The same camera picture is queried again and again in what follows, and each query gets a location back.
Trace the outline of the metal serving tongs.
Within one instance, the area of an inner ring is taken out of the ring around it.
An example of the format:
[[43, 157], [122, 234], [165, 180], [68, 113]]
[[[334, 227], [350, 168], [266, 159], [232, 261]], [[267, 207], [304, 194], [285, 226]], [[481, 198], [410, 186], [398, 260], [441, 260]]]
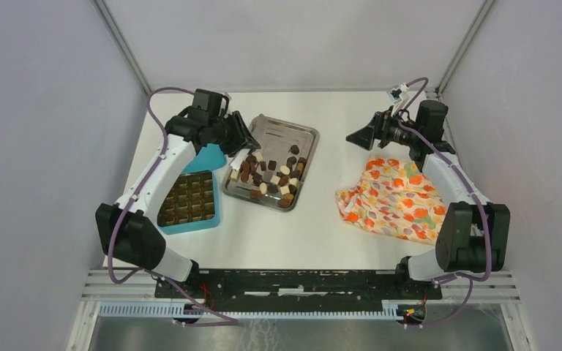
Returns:
[[248, 154], [237, 154], [230, 163], [231, 168], [240, 173], [247, 157]]

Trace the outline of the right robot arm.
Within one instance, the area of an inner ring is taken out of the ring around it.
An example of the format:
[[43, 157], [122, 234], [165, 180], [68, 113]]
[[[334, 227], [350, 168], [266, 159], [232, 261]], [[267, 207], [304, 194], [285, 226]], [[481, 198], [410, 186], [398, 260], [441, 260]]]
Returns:
[[423, 282], [438, 284], [464, 277], [484, 282], [505, 263], [511, 220], [510, 210], [484, 196], [463, 172], [452, 146], [443, 139], [448, 107], [442, 102], [419, 103], [413, 120], [404, 120], [403, 110], [390, 107], [346, 136], [346, 141], [364, 150], [390, 143], [409, 147], [409, 156], [435, 186], [446, 206], [435, 248], [406, 257], [405, 269], [393, 279], [396, 294], [412, 298]]

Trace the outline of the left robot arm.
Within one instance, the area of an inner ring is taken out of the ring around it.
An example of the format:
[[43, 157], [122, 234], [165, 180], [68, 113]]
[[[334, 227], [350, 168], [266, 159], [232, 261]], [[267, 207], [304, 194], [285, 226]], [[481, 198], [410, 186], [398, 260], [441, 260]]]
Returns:
[[198, 264], [168, 248], [165, 234], [157, 224], [166, 195], [184, 169], [201, 149], [219, 146], [227, 156], [259, 148], [237, 110], [230, 110], [226, 93], [198, 88], [192, 102], [163, 123], [151, 108], [146, 109], [160, 128], [162, 139], [144, 171], [130, 189], [114, 203], [102, 203], [95, 221], [102, 251], [113, 259], [172, 279], [173, 289], [183, 298], [195, 296], [201, 279], [195, 274]]

